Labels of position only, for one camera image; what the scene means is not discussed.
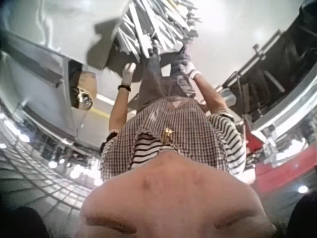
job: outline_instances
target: apron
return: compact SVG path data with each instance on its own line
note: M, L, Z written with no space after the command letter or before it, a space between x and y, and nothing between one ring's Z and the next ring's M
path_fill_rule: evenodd
M176 151L189 159L228 171L224 147L198 102L169 96L150 103L119 131L104 154L104 180L131 169L140 134L149 134L164 143L166 128L173 131L169 143Z
M180 71L179 65L172 64L171 76L163 77L159 61L160 57L153 55L147 63L140 85L137 112L162 97L194 98L196 96L188 76Z

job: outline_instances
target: wristband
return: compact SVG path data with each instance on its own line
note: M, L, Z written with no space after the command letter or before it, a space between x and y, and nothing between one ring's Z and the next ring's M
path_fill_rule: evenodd
M121 84L121 85L119 85L118 90L119 90L120 88L125 88L126 90L128 90L129 92L131 92L131 87L130 87L129 85Z

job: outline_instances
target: hand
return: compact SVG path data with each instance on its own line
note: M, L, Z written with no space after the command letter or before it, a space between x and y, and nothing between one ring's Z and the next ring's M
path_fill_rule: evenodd
M122 84L131 86L132 83L132 78L133 78L133 73L136 68L135 63L128 63L122 72Z

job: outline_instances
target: person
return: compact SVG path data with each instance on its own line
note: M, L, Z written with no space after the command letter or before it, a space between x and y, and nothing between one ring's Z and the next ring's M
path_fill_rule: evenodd
M129 121L135 65L123 72L101 148L105 182L85 200L76 237L271 237L275 228L259 197L236 178L246 147L225 101L196 70L188 47L170 77L162 77L159 61L155 50Z

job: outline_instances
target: plaid shirt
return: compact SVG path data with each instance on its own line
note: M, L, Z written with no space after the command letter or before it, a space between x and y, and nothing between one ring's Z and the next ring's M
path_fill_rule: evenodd
M245 146L234 123L220 115L207 117L194 99L173 96L162 98L139 112L106 144L100 167L103 180L131 169L135 144L141 134L165 141L166 128L173 131L170 145L187 158L233 175L243 171ZM234 154L232 143L237 148Z

